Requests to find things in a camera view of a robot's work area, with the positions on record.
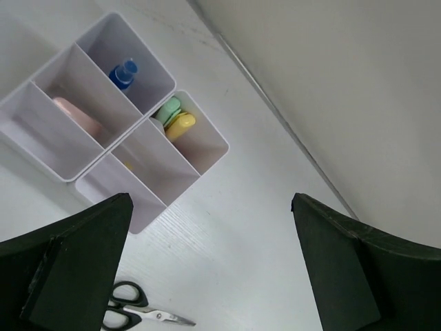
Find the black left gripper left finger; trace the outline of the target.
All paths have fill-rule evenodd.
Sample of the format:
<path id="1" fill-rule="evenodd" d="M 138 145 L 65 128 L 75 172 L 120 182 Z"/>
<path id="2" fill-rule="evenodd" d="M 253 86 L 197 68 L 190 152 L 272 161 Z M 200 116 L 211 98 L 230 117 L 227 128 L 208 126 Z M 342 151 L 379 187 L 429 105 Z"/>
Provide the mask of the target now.
<path id="1" fill-rule="evenodd" d="M 1 329 L 100 330 L 133 209 L 118 193 L 1 242 Z"/>

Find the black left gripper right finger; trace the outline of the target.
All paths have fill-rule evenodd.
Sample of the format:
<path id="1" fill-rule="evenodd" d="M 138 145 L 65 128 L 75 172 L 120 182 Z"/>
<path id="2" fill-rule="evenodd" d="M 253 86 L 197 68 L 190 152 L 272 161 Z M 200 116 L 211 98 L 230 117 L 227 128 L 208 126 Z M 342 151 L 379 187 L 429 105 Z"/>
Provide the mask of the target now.
<path id="1" fill-rule="evenodd" d="M 440 329 L 440 249 L 307 194 L 294 195 L 291 211 L 323 330 Z"/>

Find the black handled scissors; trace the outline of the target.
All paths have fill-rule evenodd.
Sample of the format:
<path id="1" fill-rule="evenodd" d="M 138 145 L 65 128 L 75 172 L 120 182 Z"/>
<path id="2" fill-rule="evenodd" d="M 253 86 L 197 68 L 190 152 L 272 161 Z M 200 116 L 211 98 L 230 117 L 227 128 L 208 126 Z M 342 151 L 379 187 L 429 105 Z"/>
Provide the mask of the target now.
<path id="1" fill-rule="evenodd" d="M 131 288 L 134 296 L 130 299 L 119 296 L 119 288 Z M 121 316 L 122 322 L 118 325 L 108 325 L 104 319 L 101 325 L 103 330 L 130 330 L 146 319 L 173 325 L 196 326 L 196 322 L 185 317 L 150 307 L 146 293 L 133 281 L 117 281 L 113 285 L 105 314 L 108 312 Z"/>

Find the yellow highlighter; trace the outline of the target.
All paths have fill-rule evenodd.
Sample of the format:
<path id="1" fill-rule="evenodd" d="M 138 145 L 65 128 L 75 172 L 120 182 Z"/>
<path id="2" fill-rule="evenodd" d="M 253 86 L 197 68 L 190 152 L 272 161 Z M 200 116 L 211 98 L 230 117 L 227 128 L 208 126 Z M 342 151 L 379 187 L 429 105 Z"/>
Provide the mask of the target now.
<path id="1" fill-rule="evenodd" d="M 190 113 L 180 113 L 165 130 L 165 136 L 174 142 L 196 124 L 196 117 Z"/>

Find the green highlighter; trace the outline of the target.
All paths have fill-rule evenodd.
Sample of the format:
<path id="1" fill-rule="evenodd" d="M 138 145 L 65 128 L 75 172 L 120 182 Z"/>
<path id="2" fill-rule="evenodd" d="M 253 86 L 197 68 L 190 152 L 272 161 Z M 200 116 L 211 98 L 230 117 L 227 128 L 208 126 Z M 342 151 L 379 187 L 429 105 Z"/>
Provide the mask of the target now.
<path id="1" fill-rule="evenodd" d="M 154 115 L 154 118 L 166 126 L 181 111 L 181 101 L 176 97 L 171 97 L 166 101 Z"/>

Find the clear bottle blue cap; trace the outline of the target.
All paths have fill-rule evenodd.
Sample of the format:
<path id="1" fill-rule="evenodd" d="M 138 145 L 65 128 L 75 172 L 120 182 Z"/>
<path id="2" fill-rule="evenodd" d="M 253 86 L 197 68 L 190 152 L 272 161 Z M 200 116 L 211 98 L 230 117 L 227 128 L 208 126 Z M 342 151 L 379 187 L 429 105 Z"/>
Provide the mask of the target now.
<path id="1" fill-rule="evenodd" d="M 132 58 L 125 59 L 109 73 L 110 81 L 121 91 L 126 91 L 134 82 L 139 68 Z"/>

